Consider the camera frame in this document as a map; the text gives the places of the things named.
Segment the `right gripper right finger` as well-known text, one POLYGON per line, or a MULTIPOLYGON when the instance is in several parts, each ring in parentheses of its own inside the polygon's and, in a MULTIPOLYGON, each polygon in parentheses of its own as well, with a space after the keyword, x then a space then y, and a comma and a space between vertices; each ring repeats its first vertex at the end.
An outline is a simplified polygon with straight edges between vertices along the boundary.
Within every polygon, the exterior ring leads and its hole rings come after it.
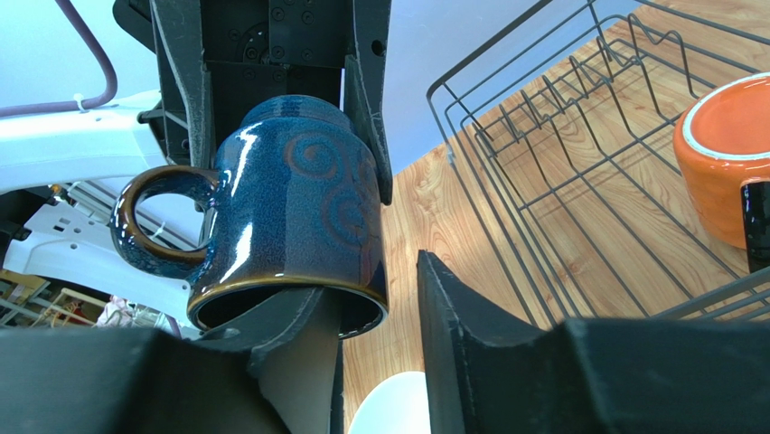
POLYGON ((766 433, 769 326, 570 318, 530 325, 418 254, 435 433, 766 433))

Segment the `orange mug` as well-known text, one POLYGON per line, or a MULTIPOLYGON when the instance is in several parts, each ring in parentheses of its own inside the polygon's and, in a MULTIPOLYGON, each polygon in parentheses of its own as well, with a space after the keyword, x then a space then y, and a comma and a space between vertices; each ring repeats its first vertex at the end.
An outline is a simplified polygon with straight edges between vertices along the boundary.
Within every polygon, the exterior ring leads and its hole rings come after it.
POLYGON ((676 122, 672 147, 700 224, 747 248, 742 188, 769 179, 769 73, 722 85, 676 122))

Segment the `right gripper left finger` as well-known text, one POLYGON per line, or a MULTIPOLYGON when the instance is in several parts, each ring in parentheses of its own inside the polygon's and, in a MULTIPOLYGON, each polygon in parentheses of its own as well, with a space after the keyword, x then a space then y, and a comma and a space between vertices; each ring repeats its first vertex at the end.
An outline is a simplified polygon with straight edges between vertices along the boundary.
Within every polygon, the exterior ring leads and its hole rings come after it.
POLYGON ((6 328, 4 433, 325 433, 341 322, 281 291, 190 341, 154 328, 6 328))

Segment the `white ribbed bowl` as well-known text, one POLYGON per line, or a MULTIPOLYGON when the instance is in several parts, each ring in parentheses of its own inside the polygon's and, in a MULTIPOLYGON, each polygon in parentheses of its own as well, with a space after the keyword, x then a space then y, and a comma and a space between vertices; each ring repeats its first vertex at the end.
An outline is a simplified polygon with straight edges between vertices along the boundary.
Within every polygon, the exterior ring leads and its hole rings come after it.
POLYGON ((420 371, 403 372, 378 384, 354 414, 348 432, 430 433, 426 375, 420 371))

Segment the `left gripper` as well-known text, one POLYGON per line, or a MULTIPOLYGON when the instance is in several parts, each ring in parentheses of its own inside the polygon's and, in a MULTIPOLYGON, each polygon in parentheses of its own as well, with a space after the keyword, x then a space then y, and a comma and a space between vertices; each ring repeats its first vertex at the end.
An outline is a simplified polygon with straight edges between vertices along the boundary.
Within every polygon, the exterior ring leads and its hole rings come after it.
POLYGON ((373 153, 380 200, 393 176, 382 114, 391 1, 116 1, 117 24, 156 57, 161 97, 138 120, 171 162, 212 166, 260 102, 342 101, 373 153))

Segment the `blue mug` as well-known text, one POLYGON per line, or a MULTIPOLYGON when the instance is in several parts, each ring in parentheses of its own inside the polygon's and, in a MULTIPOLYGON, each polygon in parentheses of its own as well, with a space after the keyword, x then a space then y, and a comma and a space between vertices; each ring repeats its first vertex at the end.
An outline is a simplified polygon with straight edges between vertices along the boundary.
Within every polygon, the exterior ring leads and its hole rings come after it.
POLYGON ((186 315, 222 326, 283 289, 329 288, 339 335, 377 327, 389 312, 377 165, 331 103, 282 95, 253 108, 220 145, 211 169, 165 165, 123 189, 109 228, 120 257, 190 287, 186 315), (161 194, 211 213, 202 246, 174 250, 138 226, 136 208, 161 194))

